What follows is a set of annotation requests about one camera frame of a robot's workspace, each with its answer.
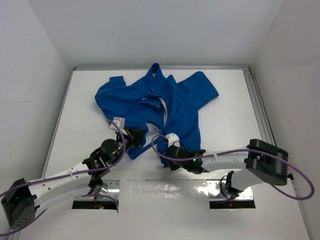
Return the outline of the blue zip-up jacket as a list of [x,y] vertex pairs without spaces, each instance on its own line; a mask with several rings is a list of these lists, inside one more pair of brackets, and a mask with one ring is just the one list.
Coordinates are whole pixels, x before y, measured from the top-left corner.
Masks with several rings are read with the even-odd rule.
[[110,77],[95,101],[107,119],[125,119],[131,129],[158,129],[163,135],[174,133],[190,152],[201,147],[199,110],[219,96],[202,71],[176,82],[165,77],[154,63],[145,76],[127,85],[122,76]]

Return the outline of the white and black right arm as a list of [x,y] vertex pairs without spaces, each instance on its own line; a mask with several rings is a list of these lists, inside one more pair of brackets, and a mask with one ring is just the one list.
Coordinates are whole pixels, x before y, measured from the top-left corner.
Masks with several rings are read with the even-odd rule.
[[273,186],[287,184],[288,166],[266,154],[275,155],[287,161],[288,153],[259,139],[251,139],[244,151],[213,153],[204,157],[204,149],[188,151],[171,143],[164,152],[172,171],[185,169],[193,174],[228,170],[219,182],[223,198],[233,200],[248,187],[267,183]]

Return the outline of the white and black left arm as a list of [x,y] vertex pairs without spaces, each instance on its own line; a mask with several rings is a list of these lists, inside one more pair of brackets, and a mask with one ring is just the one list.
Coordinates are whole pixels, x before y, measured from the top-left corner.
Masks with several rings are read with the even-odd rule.
[[20,178],[1,194],[1,205],[9,228],[29,225],[40,211],[64,200],[93,193],[129,148],[138,148],[145,129],[125,128],[116,139],[106,139],[88,158],[47,178],[26,181]]

